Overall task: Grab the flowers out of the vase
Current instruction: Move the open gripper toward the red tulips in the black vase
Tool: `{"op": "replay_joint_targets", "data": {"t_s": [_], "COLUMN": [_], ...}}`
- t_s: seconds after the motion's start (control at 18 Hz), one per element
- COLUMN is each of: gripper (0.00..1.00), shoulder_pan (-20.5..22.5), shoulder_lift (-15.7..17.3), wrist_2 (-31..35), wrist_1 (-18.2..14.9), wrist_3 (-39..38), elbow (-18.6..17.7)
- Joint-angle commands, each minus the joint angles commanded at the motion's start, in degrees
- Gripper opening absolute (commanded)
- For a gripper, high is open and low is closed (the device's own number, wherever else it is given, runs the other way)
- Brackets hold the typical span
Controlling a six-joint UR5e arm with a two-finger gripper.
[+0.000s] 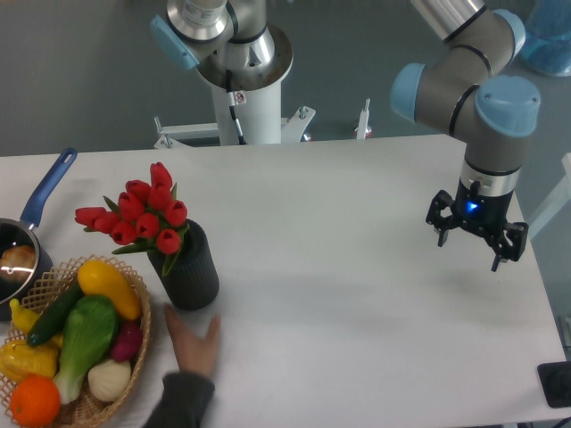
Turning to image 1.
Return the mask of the dark grey sleeve forearm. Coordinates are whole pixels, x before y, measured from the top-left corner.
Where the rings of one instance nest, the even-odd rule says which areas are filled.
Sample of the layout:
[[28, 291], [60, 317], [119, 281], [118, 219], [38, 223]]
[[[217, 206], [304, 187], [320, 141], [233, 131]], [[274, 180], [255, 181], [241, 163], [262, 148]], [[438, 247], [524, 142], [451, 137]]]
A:
[[214, 383], [190, 372], [166, 374], [163, 393], [144, 427], [200, 427], [215, 392]]

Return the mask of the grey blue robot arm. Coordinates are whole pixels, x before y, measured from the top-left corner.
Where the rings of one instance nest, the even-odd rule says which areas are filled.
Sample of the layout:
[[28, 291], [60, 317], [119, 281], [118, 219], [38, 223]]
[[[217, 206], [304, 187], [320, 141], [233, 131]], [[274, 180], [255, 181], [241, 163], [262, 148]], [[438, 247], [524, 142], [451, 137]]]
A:
[[[528, 226], [506, 215], [541, 102], [530, 81], [503, 74], [525, 43], [524, 25], [481, 1], [417, 1], [415, 8], [449, 51], [432, 67], [406, 65], [393, 82], [391, 107], [466, 146], [457, 192], [438, 193], [426, 222], [441, 241], [460, 228], [483, 238], [496, 263], [516, 261]], [[313, 111], [281, 116], [293, 48], [268, 22], [264, 2], [170, 1], [150, 30], [173, 62], [210, 85], [222, 144], [302, 139]]]

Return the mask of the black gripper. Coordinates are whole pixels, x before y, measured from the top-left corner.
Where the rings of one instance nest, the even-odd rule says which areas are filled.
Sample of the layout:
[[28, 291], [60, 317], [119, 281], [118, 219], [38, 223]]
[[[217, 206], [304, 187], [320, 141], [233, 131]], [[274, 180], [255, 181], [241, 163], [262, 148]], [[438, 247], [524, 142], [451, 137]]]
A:
[[491, 271], [496, 272], [501, 263], [519, 261], [525, 251], [529, 225], [506, 220], [512, 195], [513, 192], [501, 196], [472, 194], [459, 181], [455, 201], [444, 190], [436, 194], [430, 202], [426, 223], [438, 234], [437, 245], [443, 247], [454, 226], [454, 214], [459, 216], [463, 230], [482, 237], [493, 249]]

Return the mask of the person's bare hand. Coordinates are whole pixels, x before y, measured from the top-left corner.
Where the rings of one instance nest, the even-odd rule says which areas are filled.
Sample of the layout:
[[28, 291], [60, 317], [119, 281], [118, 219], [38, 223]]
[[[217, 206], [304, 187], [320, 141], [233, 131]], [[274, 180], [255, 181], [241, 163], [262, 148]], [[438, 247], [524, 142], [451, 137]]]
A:
[[221, 316], [214, 316], [206, 334], [199, 336], [186, 327], [170, 304], [164, 306], [164, 315], [178, 369], [212, 378], [218, 358]]

